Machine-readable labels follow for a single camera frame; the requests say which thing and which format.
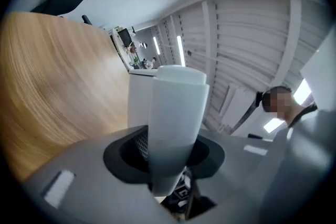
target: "white wall panel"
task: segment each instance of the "white wall panel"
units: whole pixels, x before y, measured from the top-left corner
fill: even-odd
[[[217,80],[215,80],[214,83],[216,84],[216,87],[215,87],[216,89],[221,89],[222,90],[222,94],[226,93],[226,90],[229,87],[228,81],[223,80],[223,79],[217,79]]]
[[[264,61],[271,61],[273,65],[280,64],[282,59],[282,50],[275,49],[269,46],[265,46],[259,42],[242,39],[232,36],[219,36],[218,39],[218,50],[228,50],[235,48],[242,53],[248,53],[253,58],[255,55],[262,57]]]
[[[251,40],[253,42],[264,45],[265,47],[271,47],[275,50],[284,51],[286,37],[275,35],[266,31],[265,29],[256,29],[252,27],[246,27],[241,25],[227,25],[219,24],[218,29],[219,39],[225,41],[225,37],[236,37],[245,40]]]
[[[173,25],[172,25],[170,17],[167,17],[165,19],[165,22],[166,22],[165,24],[166,31],[167,31],[168,38],[169,38],[169,44],[171,46],[170,53],[174,60],[173,64],[178,65],[180,63],[180,56],[178,53],[178,45],[177,45],[177,39],[176,39],[176,33],[175,33],[176,29],[173,29]]]
[[[213,92],[213,96],[212,96],[212,100],[211,100],[211,105],[217,110],[219,111],[220,110],[220,107],[221,107],[221,103],[223,101],[223,98],[219,98],[217,97],[216,95],[216,92],[214,91]]]
[[[182,33],[183,51],[187,67],[206,72],[205,30],[201,3],[196,3],[175,14],[176,28]]]
[[[220,9],[248,9],[250,14],[262,14],[273,18],[287,18],[287,0],[217,0]]]
[[[214,118],[214,120],[219,124],[222,120],[222,118],[218,114],[218,110],[215,109],[213,105],[210,105],[209,107],[209,114]]]
[[[205,118],[205,126],[213,132],[217,132],[221,125],[211,116],[210,113],[208,113]]]
[[[218,46],[217,53],[237,62],[243,62],[247,67],[255,68],[258,72],[265,74],[269,78],[273,77],[277,72],[278,65],[262,57],[261,53],[256,54],[243,49],[222,45]]]
[[[166,19],[162,20],[158,25],[160,27],[160,31],[161,31],[161,35],[163,39],[163,45],[164,45],[163,48],[166,54],[167,65],[174,65],[175,55],[174,55],[173,48],[172,48],[174,44],[172,43],[171,38],[170,38],[170,33],[169,33],[168,26],[167,26],[167,20]]]
[[[168,63],[166,54],[165,54],[165,50],[163,48],[163,40],[162,40],[162,36],[160,35],[160,30],[159,30],[159,25],[155,25],[153,27],[151,27],[152,30],[152,34],[154,37],[156,37],[156,41],[158,43],[158,47],[159,47],[159,51],[160,51],[160,55],[158,55],[160,62],[162,65],[166,65]]]
[[[239,78],[234,77],[232,73],[227,72],[226,67],[217,64],[216,68],[216,77],[215,77],[215,83],[220,83],[220,84],[229,84],[233,83],[237,86],[245,86],[243,82]]]
[[[218,10],[218,22],[220,24],[232,25],[232,26],[247,26],[253,27],[256,29],[264,29],[267,25],[268,31],[276,34],[286,34],[284,31],[288,28],[288,16],[283,16],[283,20],[279,20],[277,14],[275,17],[269,16],[269,14],[264,11],[261,14],[252,11],[249,9],[221,9]]]
[[[320,4],[302,0],[302,16],[299,42],[290,69],[285,77],[285,85],[295,91],[303,77],[300,70],[313,56],[325,39],[332,23],[331,11]]]
[[[215,105],[215,103],[217,103],[218,101],[219,101],[219,104],[221,104],[223,102],[223,99],[224,99],[224,96],[225,96],[223,93],[226,92],[226,91],[227,91],[226,86],[224,86],[223,84],[215,81],[214,82],[214,87],[213,87],[213,94],[215,93],[219,100],[215,100],[215,102],[212,102],[212,104]]]

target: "ceiling light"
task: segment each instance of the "ceiling light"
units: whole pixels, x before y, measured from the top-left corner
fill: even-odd
[[[183,47],[182,47],[182,39],[180,36],[177,36],[177,44],[179,45],[179,52],[181,57],[181,65],[185,67],[184,55],[183,55]]]
[[[294,99],[298,104],[303,104],[303,102],[305,102],[305,100],[308,98],[308,96],[311,94],[311,90],[309,88],[308,83],[306,82],[306,80],[304,79],[299,88],[296,90],[296,92],[294,93]]]
[[[160,55],[160,50],[159,50],[159,47],[158,47],[157,42],[156,42],[156,37],[153,37],[153,39],[154,39],[154,44],[155,44],[155,47],[156,47],[157,55]]]
[[[272,131],[274,131],[277,127],[279,127],[280,125],[282,125],[285,121],[274,118],[272,120],[270,120],[265,126],[264,129],[270,133]]]

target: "white cylindrical container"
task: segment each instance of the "white cylindrical container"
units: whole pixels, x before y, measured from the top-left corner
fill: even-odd
[[[206,75],[182,66],[161,66],[153,79],[148,162],[154,196],[170,195],[201,127],[209,92]]]

